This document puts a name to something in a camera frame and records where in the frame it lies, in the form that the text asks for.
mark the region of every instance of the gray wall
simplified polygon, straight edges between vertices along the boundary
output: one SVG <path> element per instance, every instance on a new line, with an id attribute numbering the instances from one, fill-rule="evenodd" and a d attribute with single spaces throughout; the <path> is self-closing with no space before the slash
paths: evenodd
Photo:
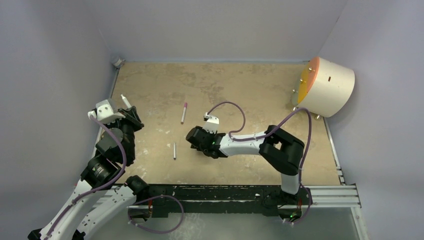
<path id="1" fill-rule="evenodd" d="M 0 1 L 0 238 L 58 212 L 93 151 L 109 51 L 82 0 Z"/>
<path id="2" fill-rule="evenodd" d="M 85 0 L 129 61 L 298 62 L 316 56 L 347 0 Z"/>
<path id="3" fill-rule="evenodd" d="M 424 1 L 349 0 L 320 56 L 352 68 L 329 126 L 373 239 L 423 239 Z"/>

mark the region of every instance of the white cylinder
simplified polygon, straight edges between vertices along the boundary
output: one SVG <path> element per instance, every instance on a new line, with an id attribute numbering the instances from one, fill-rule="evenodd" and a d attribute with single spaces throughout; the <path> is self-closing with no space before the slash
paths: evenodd
<path id="1" fill-rule="evenodd" d="M 125 59 L 114 55 L 111 59 L 110 62 L 112 63 L 112 65 L 114 65 L 117 69 L 120 69 L 124 64 L 125 64 Z"/>
<path id="2" fill-rule="evenodd" d="M 311 60 L 311 65 L 305 67 L 304 71 L 310 74 L 300 84 L 306 84 L 303 89 L 306 89 L 306 93 L 299 93 L 302 98 L 296 96 L 296 107 L 307 108 L 312 113 L 327 118 L 337 113 L 348 101 L 354 89 L 355 73 L 350 68 L 316 58 Z"/>

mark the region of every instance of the stained surface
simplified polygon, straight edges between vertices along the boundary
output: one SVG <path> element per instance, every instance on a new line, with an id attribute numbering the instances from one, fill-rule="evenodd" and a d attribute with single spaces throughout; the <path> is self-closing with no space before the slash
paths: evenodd
<path id="1" fill-rule="evenodd" d="M 241 134 L 277 125 L 293 108 L 292 89 L 303 68 L 303 64 L 127 63 L 112 98 L 123 107 L 120 94 L 124 94 L 137 107 L 145 127 L 135 133 L 136 160 L 119 182 L 139 175 L 148 183 L 281 184 L 280 174 L 259 155 L 213 159 L 190 149 L 185 137 L 196 125 L 203 126 L 204 113 L 222 101 L 235 102 L 244 110 Z M 184 102 L 188 108 L 181 125 Z M 220 106 L 213 114 L 220 120 L 219 133 L 237 130 L 243 123 L 232 105 Z M 307 115 L 296 114 L 283 129 L 306 142 Z M 340 184 L 322 119 L 312 120 L 303 183 Z"/>

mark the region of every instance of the metal frame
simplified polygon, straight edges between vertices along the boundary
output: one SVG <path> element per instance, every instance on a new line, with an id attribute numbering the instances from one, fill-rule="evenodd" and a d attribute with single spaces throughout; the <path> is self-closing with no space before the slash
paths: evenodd
<path id="1" fill-rule="evenodd" d="M 116 69 L 115 76 L 113 79 L 112 89 L 109 94 L 109 98 L 112 97 L 116 81 L 118 79 L 119 69 Z M 333 142 L 333 137 L 325 117 L 322 118 L 324 121 L 325 129 L 328 135 L 328 139 L 331 143 L 331 150 L 334 157 L 334 163 L 337 170 L 337 174 L 340 180 L 340 185 L 337 186 L 327 186 L 327 185 L 312 185 L 306 186 L 310 188 L 313 203 L 310 206 L 311 208 L 350 208 L 352 212 L 352 218 L 355 223 L 355 227 L 359 236 L 359 240 L 369 240 L 367 226 L 365 224 L 364 217 L 362 216 L 361 211 L 361 201 L 359 198 L 358 190 L 356 185 L 346 185 L 345 178 L 343 175 L 342 167 L 339 162 L 339 158 L 336 153 L 336 149 Z M 97 135 L 97 141 L 100 139 L 102 129 L 99 129 Z M 108 198 L 112 196 L 115 191 L 115 188 L 118 186 L 113 186 L 112 189 L 108 190 L 106 194 L 100 198 L 97 203 L 93 206 L 94 208 L 98 207 L 100 204 L 104 203 Z M 280 209 L 292 209 L 296 208 L 295 205 L 285 205 L 280 207 Z M 145 209 L 146 205 L 130 206 L 131 209 Z"/>
<path id="2" fill-rule="evenodd" d="M 337 175 L 338 175 L 338 178 L 340 180 L 340 184 L 342 186 L 346 185 L 345 177 L 343 176 L 342 167 L 340 166 L 339 158 L 337 157 L 336 148 L 334 146 L 333 137 L 332 137 L 332 134 L 331 134 L 331 131 L 330 131 L 329 124 L 328 124 L 327 119 L 325 117 L 323 117 L 322 120 L 324 121 L 324 125 L 325 125 L 325 129 L 327 131 L 328 139 L 330 140 L 330 143 L 331 143 L 331 150 L 332 150 L 332 154 L 333 154 L 333 157 L 334 157 L 335 167 L 337 169 Z M 350 208 L 350 210 L 352 212 L 352 217 L 353 217 L 353 221 L 355 223 L 356 231 L 357 231 L 358 236 L 359 236 L 359 240 L 369 240 L 370 237 L 368 235 L 368 229 L 367 229 L 367 226 L 365 224 L 364 217 L 362 216 L 361 207 L 362 207 L 361 202 L 359 201 L 358 206 L 352 206 Z"/>

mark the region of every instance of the marker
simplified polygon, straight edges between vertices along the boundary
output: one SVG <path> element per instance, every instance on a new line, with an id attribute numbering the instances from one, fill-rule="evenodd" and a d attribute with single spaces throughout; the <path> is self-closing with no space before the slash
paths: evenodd
<path id="1" fill-rule="evenodd" d="M 177 146 L 175 145 L 175 142 L 173 143 L 173 159 L 177 159 Z"/>
<path id="2" fill-rule="evenodd" d="M 127 109 L 130 109 L 131 108 L 131 104 L 130 104 L 130 102 L 128 101 L 128 99 L 123 95 L 123 94 L 121 94 L 120 95 L 120 97 L 122 98 L 122 101 L 123 101 L 123 103 L 125 104 L 125 106 L 126 106 L 126 108 Z"/>
<path id="3" fill-rule="evenodd" d="M 182 110 L 181 124 L 184 123 L 184 119 L 186 118 L 186 111 L 187 111 L 187 102 L 184 103 L 184 109 Z"/>

